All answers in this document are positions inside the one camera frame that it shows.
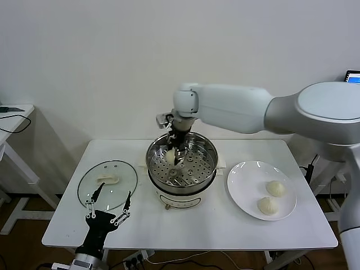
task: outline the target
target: white table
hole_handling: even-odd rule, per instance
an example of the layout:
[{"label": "white table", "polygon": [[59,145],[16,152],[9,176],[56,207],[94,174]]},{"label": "white table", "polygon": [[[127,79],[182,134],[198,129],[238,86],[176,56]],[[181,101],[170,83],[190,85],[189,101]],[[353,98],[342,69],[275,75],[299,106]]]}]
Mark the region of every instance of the white table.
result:
[{"label": "white table", "polygon": [[[0,117],[20,114],[22,116],[29,116],[30,113],[34,110],[34,106],[30,104],[3,104],[1,106],[5,107],[17,107],[23,109],[24,111],[13,111],[1,113]],[[14,132],[16,128],[24,121],[25,119],[17,116],[11,118],[0,119],[0,127],[10,132]],[[31,170],[31,168],[23,161],[23,159],[15,152],[15,150],[6,142],[6,139],[11,135],[11,133],[0,130],[0,149],[3,150],[3,158],[8,161],[8,163],[26,180],[26,182],[31,185],[31,187],[41,196],[43,199],[50,204],[53,208],[56,208],[59,203],[59,198],[55,194],[49,192],[47,185],[40,181],[40,178]],[[5,201],[9,202],[10,198],[7,195],[1,194],[1,197],[5,197]],[[51,211],[23,211],[26,203],[29,198],[21,198],[13,212],[9,216],[7,222],[0,231],[1,235],[8,235],[15,225],[18,219],[46,219],[50,220],[53,212]]]},{"label": "white table", "polygon": [[[77,247],[88,227],[86,209],[77,198],[84,174],[106,160],[124,160],[136,169],[138,186],[131,216],[109,234],[106,249],[153,250],[296,250],[288,251],[266,269],[278,269],[309,249],[334,248],[338,241],[284,141],[213,141],[226,161],[224,175],[208,188],[204,203],[186,210],[165,210],[147,175],[138,167],[151,141],[103,140],[89,143],[43,236],[46,246]],[[230,198],[227,174],[241,161],[260,160],[282,170],[298,193],[298,205],[287,218],[259,220]]]}]

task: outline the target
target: stainless steel steamer basket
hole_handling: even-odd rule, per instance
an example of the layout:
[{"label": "stainless steel steamer basket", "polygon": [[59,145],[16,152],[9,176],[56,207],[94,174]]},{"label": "stainless steel steamer basket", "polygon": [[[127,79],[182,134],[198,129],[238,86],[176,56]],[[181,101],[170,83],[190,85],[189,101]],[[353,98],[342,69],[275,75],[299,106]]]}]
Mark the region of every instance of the stainless steel steamer basket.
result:
[{"label": "stainless steel steamer basket", "polygon": [[197,194],[212,183],[216,175],[218,153],[204,136],[189,132],[186,135],[187,153],[183,164],[169,164],[167,135],[156,139],[146,153],[146,165],[152,182],[164,192],[187,196]]}]

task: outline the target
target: monitor screen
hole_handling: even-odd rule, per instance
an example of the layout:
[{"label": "monitor screen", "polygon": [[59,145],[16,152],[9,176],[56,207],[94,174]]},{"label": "monitor screen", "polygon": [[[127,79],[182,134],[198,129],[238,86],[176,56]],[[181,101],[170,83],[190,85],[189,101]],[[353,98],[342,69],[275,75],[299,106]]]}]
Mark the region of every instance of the monitor screen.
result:
[{"label": "monitor screen", "polygon": [[348,72],[346,72],[345,82],[360,84],[360,71],[348,70]]}]

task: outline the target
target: white plate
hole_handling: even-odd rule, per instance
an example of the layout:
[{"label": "white plate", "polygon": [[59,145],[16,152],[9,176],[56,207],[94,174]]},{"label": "white plate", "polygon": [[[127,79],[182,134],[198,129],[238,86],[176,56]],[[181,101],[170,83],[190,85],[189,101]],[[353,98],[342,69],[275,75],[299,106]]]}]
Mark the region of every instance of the white plate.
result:
[{"label": "white plate", "polygon": [[[286,187],[283,197],[273,197],[266,190],[266,183],[280,181]],[[289,216],[296,207],[296,192],[289,178],[282,171],[262,161],[245,161],[237,164],[227,177],[227,186],[234,202],[245,212],[264,221],[278,221]],[[263,214],[257,206],[263,197],[274,198],[279,211],[274,215]]]}]

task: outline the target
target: power strip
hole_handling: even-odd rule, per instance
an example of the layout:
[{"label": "power strip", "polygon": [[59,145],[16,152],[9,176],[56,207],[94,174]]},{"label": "power strip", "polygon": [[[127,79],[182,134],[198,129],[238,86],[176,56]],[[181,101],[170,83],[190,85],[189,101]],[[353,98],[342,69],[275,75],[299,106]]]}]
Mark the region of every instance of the power strip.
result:
[{"label": "power strip", "polygon": [[147,258],[153,256],[155,254],[155,251],[153,250],[139,250],[133,254],[131,254],[130,256],[126,257],[125,259],[123,259],[124,261],[124,269],[128,269],[128,267],[126,266],[126,261],[129,260],[131,261],[133,258],[136,259],[136,266],[138,264],[140,264],[140,261],[137,259],[138,255],[142,255],[142,260],[145,261]]}]

